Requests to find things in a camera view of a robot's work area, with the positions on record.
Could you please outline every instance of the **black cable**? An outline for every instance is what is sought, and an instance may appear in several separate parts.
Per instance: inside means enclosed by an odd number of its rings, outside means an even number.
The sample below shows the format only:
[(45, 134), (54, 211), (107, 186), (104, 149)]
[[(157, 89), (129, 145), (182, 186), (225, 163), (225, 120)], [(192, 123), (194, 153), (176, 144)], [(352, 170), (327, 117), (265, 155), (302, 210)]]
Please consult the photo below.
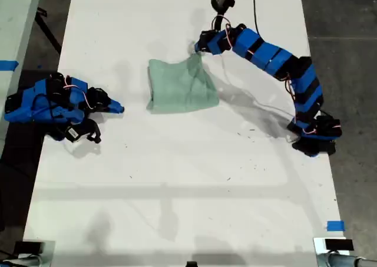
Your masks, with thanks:
[(5, 254), (5, 255), (8, 255), (9, 257), (8, 257), (7, 259), (15, 259), (15, 258), (17, 258), (17, 256), (15, 256), (14, 254), (11, 254), (11, 253), (9, 253), (9, 252), (6, 252), (6, 251), (4, 251), (4, 250), (2, 250), (2, 249), (0, 249), (0, 253), (3, 253), (3, 254)]
[(258, 29), (258, 23), (257, 23), (257, 8), (256, 8), (256, 1), (253, 0), (254, 2), (254, 23), (255, 23), (255, 28), (257, 29), (257, 33), (260, 36), (259, 29)]

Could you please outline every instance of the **blue tape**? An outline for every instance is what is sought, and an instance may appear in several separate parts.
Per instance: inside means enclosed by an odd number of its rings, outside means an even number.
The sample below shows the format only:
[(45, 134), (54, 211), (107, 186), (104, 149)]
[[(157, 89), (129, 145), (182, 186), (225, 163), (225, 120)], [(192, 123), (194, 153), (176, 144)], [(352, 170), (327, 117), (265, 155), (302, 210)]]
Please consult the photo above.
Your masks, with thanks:
[(312, 94), (312, 96), (310, 96), (310, 98), (305, 102), (305, 104), (295, 103), (296, 112), (306, 113), (307, 111), (309, 111), (311, 106), (315, 103), (315, 101), (321, 95), (322, 95), (322, 87), (319, 85), (316, 91), (314, 91), (314, 93)]
[(219, 40), (226, 36), (225, 30), (220, 31), (216, 36), (208, 43), (208, 48), (212, 55), (220, 55), (221, 50), (219, 47)]
[(18, 61), (0, 61), (0, 71), (14, 71)]
[(263, 43), (252, 57), (252, 63), (261, 70), (264, 70), (278, 49), (279, 47), (275, 45), (266, 42)]
[(328, 232), (344, 232), (344, 221), (328, 221)]
[(304, 122), (299, 121), (299, 120), (296, 121), (296, 125), (297, 125), (298, 127), (300, 127), (300, 128), (303, 128), (303, 129), (306, 129), (307, 127), (310, 126), (310, 124), (304, 123)]
[(279, 68), (292, 56), (287, 50), (280, 50), (276, 57), (267, 65), (266, 72), (270, 75), (275, 75)]
[(240, 36), (238, 36), (235, 45), (233, 46), (233, 52), (244, 58), (246, 56), (247, 50), (260, 38), (251, 29), (245, 29), (242, 31)]
[(294, 91), (296, 93), (304, 93), (315, 78), (316, 71), (314, 69), (314, 65), (311, 65), (302, 77), (292, 80)]

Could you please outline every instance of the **green towel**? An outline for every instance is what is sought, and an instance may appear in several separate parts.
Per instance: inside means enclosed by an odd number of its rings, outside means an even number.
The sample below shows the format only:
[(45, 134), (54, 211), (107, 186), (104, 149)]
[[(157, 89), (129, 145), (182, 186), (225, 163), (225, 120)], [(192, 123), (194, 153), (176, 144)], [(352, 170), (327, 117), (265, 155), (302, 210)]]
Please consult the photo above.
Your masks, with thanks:
[(217, 106), (219, 96), (203, 68), (201, 56), (192, 55), (178, 64), (149, 60), (153, 114), (185, 113)]

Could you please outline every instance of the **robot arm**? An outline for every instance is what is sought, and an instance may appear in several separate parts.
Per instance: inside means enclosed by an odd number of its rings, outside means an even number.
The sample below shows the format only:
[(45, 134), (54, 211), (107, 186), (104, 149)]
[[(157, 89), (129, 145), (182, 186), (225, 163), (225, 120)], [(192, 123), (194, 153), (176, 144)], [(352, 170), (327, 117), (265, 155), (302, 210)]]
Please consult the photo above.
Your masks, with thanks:
[(245, 25), (223, 31), (203, 31), (197, 52), (219, 55), (232, 49), (240, 57), (279, 81), (284, 81), (295, 104), (295, 117), (288, 129), (302, 138), (293, 147), (309, 156), (321, 151), (335, 152), (334, 140), (342, 135), (340, 121), (331, 116), (316, 118), (323, 105), (323, 93), (310, 57), (296, 57), (289, 51), (265, 42)]
[(124, 107), (100, 88), (88, 89), (84, 81), (55, 73), (10, 95), (4, 110), (6, 121), (45, 124), (56, 140), (67, 138), (73, 142), (88, 134), (87, 139), (99, 143), (100, 129), (88, 118), (90, 113), (123, 113)]

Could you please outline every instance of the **cable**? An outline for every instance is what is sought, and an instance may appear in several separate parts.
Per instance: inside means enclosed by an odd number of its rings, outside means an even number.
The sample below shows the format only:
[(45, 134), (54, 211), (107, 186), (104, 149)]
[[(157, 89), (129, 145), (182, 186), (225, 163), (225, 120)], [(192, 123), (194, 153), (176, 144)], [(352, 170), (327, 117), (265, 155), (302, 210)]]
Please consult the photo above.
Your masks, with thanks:
[(214, 22), (215, 22), (215, 20), (216, 20), (217, 17), (222, 17), (222, 18), (225, 19), (225, 20), (228, 22), (228, 24), (230, 25), (230, 21), (229, 21), (229, 19), (227, 19), (227, 18), (224, 17), (223, 15), (216, 15), (216, 16), (212, 19), (212, 22), (211, 22), (211, 29), (214, 28), (214, 27), (213, 27), (213, 24), (214, 24)]
[(256, 28), (256, 30), (257, 30), (257, 33), (258, 33), (259, 36), (260, 36), (259, 29), (258, 29), (258, 23), (257, 23), (257, 8), (256, 8), (256, 1), (253, 0), (253, 2), (254, 2), (254, 23), (255, 23), (255, 28)]
[(84, 90), (82, 90), (81, 88), (79, 88), (79, 86), (74, 85), (74, 84), (70, 84), (70, 85), (68, 85), (68, 84), (67, 84), (67, 78), (69, 78), (69, 75), (66, 76), (66, 77), (64, 78), (65, 86), (64, 86), (63, 88), (64, 88), (64, 89), (68, 89), (68, 88), (72, 88), (72, 87), (74, 87), (74, 88), (80, 89), (80, 90), (82, 91), (82, 94), (84, 95), (85, 102), (87, 103), (89, 109), (90, 109), (90, 110), (93, 110), (94, 108), (90, 107), (90, 105), (89, 105), (89, 101), (88, 101), (88, 98), (87, 98), (87, 95), (85, 94)]

